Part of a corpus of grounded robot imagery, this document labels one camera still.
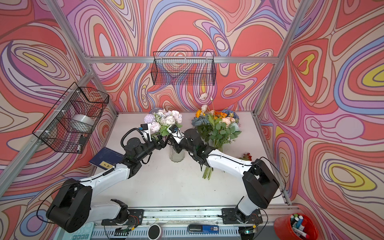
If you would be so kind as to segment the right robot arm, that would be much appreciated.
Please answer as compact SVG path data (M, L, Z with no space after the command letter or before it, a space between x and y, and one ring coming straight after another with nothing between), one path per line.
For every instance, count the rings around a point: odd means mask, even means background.
M273 172L260 159L250 162L224 154L205 144L196 129L188 129L182 133L173 125L168 133L177 152L184 150L200 166L218 169L242 179L247 195L235 207L238 218L249 217L258 209L266 209L280 188Z

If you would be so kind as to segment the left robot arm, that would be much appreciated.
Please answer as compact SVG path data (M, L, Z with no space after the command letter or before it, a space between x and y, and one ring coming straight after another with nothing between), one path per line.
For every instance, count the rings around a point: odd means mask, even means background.
M57 195L49 206L46 217L68 233L73 233L84 224L95 221L111 221L116 225L125 225L130 218L128 206L117 199L109 202L92 203L92 199L115 184L135 176L144 158L150 158L154 150L166 147L169 138L158 134L150 137L142 134L139 138L122 139L125 150L122 160L112 168L100 174L81 179L68 179L59 188Z

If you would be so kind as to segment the clear ribbed glass vase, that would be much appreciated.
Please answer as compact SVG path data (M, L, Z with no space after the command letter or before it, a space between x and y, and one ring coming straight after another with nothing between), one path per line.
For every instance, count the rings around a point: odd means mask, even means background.
M185 151L181 150L179 153L174 149L173 146L169 146L170 151L169 151L169 158L172 162L174 163L179 163L184 160L185 158Z

